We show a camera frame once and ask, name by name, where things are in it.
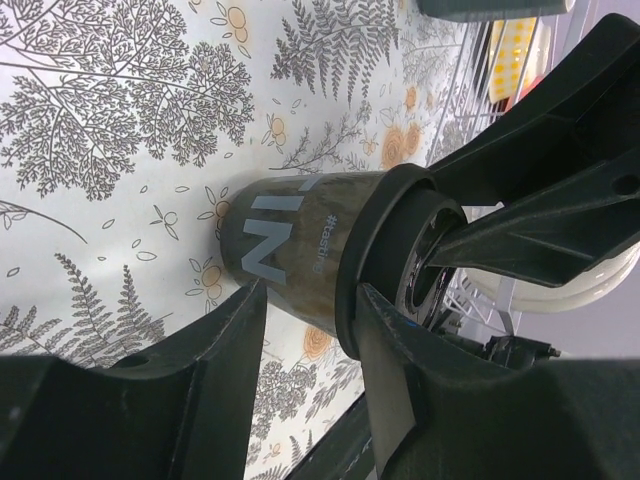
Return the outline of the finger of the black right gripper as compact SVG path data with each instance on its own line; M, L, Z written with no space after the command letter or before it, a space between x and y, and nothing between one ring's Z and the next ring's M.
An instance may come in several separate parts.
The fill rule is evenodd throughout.
M557 288L638 241L639 150L632 148L446 234L428 263Z
M463 205L511 203L584 170L639 171L639 26L611 13L471 142L431 166Z

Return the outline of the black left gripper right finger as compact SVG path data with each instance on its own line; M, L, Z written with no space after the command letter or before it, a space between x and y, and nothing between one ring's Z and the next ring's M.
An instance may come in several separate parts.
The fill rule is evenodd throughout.
M639 363L509 370L357 291L355 333L382 479L635 479Z

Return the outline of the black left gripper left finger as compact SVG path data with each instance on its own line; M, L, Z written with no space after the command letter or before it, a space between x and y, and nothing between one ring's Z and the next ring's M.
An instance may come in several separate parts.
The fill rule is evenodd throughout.
M263 283L109 368L1 360L5 479L240 479L266 323Z

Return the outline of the dark takeout coffee cup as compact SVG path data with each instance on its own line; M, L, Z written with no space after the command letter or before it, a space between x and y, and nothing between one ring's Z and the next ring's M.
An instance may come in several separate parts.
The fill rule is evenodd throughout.
M269 301L329 335L346 242L380 172L267 177L237 192L220 230L227 273L262 279Z

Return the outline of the black plastic cup lid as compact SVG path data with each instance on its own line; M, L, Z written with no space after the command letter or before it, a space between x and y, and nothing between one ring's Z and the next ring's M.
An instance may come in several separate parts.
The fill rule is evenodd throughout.
M445 234L467 224L461 206L436 190L426 169L403 164L379 175L355 217L336 282L337 338L355 360L357 286L370 284L401 313L431 328L454 269L430 266L428 259Z

